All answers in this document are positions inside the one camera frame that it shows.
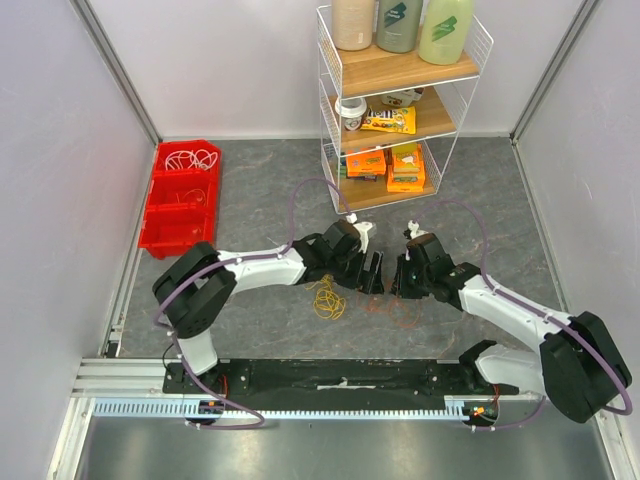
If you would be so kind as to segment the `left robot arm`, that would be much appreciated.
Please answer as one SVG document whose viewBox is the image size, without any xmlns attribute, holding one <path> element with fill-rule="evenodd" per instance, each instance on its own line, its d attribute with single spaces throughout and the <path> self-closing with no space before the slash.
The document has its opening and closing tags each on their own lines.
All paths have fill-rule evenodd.
<svg viewBox="0 0 640 480">
<path fill-rule="evenodd" d="M 218 355 L 210 328 L 228 299 L 267 286 L 318 282 L 325 276 L 347 289 L 381 294 L 380 252 L 366 268 L 376 225 L 340 219 L 282 247 L 252 252 L 218 251 L 207 242 L 191 247 L 158 279 L 152 292 L 168 319 L 170 334 L 186 360 L 185 382 L 208 393 L 219 382 Z"/>
</svg>

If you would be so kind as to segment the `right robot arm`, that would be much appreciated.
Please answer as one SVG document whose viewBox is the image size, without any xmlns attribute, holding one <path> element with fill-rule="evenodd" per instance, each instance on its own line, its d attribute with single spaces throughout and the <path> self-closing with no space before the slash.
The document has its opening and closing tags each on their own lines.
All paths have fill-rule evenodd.
<svg viewBox="0 0 640 480">
<path fill-rule="evenodd" d="M 433 233 L 405 231 L 408 242 L 397 258 L 392 284 L 404 299 L 434 297 L 507 332 L 526 350 L 495 341 L 470 348 L 458 368 L 467 392 L 491 384 L 517 388 L 549 400 L 570 420 L 584 423 L 622 397 L 622 414 L 632 411 L 627 389 L 632 375 L 604 321 L 592 312 L 557 311 L 500 285 L 479 267 L 455 264 Z"/>
</svg>

